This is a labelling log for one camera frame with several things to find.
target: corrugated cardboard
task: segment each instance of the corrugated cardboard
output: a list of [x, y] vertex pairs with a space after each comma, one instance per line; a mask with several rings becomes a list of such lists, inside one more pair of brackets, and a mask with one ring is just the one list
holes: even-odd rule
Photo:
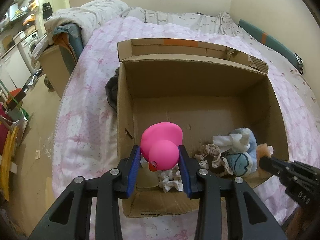
[[[182, 128], [190, 156], [211, 143], [213, 135], [248, 127], [258, 144], [268, 143], [275, 157], [288, 159], [280, 107], [267, 77], [268, 65], [261, 60], [225, 46], [179, 39], [123, 41], [118, 54], [119, 159], [140, 144], [146, 128], [164, 121]], [[254, 173], [246, 181], [255, 187], [265, 179]], [[148, 187], [144, 176], [138, 176], [131, 199], [123, 200], [127, 217], [182, 214], [198, 205], [184, 192]]]

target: orange tape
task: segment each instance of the orange tape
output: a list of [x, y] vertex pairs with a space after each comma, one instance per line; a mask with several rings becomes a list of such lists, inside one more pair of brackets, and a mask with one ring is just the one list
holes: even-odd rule
[[263, 33], [263, 34], [262, 34], [262, 37], [261, 37], [261, 43], [262, 43], [262, 44], [266, 44], [267, 36], [268, 36], [267, 33]]
[[164, 45], [198, 47], [198, 41], [182, 40], [182, 39], [164, 39]]

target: washing machine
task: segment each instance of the washing machine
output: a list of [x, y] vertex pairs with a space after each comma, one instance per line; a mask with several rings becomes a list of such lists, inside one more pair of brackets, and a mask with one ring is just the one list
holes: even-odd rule
[[18, 44], [20, 54], [31, 73], [34, 71], [34, 68], [31, 65], [31, 55], [36, 47], [38, 38], [38, 33], [34, 32]]

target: orange beak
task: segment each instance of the orange beak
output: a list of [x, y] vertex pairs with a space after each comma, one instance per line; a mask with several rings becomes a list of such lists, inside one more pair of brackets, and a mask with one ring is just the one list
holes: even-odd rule
[[157, 168], [155, 166], [153, 166], [151, 163], [149, 163], [149, 170], [157, 171]]

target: floor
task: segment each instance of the floor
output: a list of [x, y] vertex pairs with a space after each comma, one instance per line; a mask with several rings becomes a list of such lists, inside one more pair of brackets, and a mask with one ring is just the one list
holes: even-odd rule
[[[29, 113], [30, 119], [15, 153], [14, 162], [18, 165], [18, 171], [10, 176], [11, 195], [6, 209], [9, 218], [27, 236], [53, 203], [52, 161], [45, 154], [42, 144], [49, 149], [52, 147], [52, 142], [46, 139], [54, 131], [59, 104], [57, 93], [44, 85], [44, 75], [23, 99], [22, 107]], [[36, 150], [40, 150], [39, 159], [36, 159]]]

